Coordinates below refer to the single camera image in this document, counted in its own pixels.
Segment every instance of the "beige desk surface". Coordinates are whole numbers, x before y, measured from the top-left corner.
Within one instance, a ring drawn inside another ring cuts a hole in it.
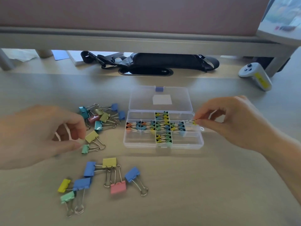
[[[171,77],[120,76],[95,67],[74,69],[41,63],[48,74],[31,67],[0,73],[0,114],[40,103],[77,111],[78,106],[117,102],[128,109],[136,85],[184,86],[194,111],[209,98],[244,94],[277,127],[301,140],[299,54],[273,78],[268,93],[236,78],[201,78],[200,72],[175,70]],[[65,74],[52,74],[59,71]],[[128,149],[123,146],[124,121],[101,133],[104,151],[82,156],[61,155],[33,167],[0,171],[1,225],[299,225],[301,208],[273,168],[259,154],[237,148],[216,133],[204,133],[200,150]],[[62,179],[78,179],[87,161],[116,156],[124,175],[133,166],[149,194],[135,186],[123,196],[111,197],[103,187],[104,173],[96,175],[85,195],[85,212],[66,218],[56,192]]]

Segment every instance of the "forearm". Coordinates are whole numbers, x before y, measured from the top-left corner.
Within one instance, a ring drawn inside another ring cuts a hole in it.
[[[301,143],[278,133],[263,156],[274,167],[301,205]]]

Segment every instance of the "white label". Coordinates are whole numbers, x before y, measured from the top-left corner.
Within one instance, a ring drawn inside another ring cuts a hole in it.
[[[172,105],[170,94],[154,95],[153,105]]]

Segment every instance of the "hand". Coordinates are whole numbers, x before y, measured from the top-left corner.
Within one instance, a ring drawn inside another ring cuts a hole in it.
[[[221,115],[225,115],[224,122],[216,122]],[[211,99],[197,111],[194,119],[232,144],[260,153],[272,146],[280,134],[245,96]]]
[[[71,138],[63,124],[70,130]],[[56,106],[36,105],[0,119],[0,169],[31,166],[60,153],[78,149],[84,139],[81,115]]]

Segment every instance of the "white controller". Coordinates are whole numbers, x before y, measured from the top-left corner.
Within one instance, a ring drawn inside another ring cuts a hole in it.
[[[259,63],[250,63],[245,65],[240,69],[238,75],[242,78],[251,77],[264,91],[272,89],[272,82]]]

